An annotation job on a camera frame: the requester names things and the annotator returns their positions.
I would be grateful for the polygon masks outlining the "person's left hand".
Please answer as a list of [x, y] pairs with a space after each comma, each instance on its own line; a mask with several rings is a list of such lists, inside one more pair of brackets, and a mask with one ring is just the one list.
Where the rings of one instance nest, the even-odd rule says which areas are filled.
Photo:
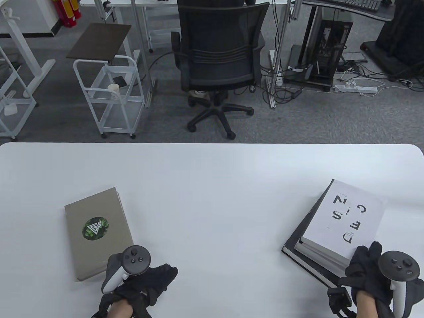
[[100, 300], [99, 312], [105, 314], [112, 304], [126, 300], [135, 315], [147, 315], [147, 307], [154, 306], [160, 295], [176, 278], [178, 269], [169, 264], [148, 268], [141, 275], [130, 275], [111, 294], [104, 295]]

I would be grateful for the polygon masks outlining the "person's right hand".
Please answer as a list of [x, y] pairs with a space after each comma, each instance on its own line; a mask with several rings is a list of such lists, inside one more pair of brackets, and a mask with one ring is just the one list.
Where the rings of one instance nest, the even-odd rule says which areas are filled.
[[338, 280], [340, 285], [351, 287], [351, 298], [354, 304], [356, 304], [359, 291], [363, 291], [384, 305], [390, 305], [393, 292], [390, 289], [390, 280], [382, 274], [378, 266], [381, 255], [382, 246], [377, 241], [368, 248], [357, 247], [345, 270], [345, 276]]

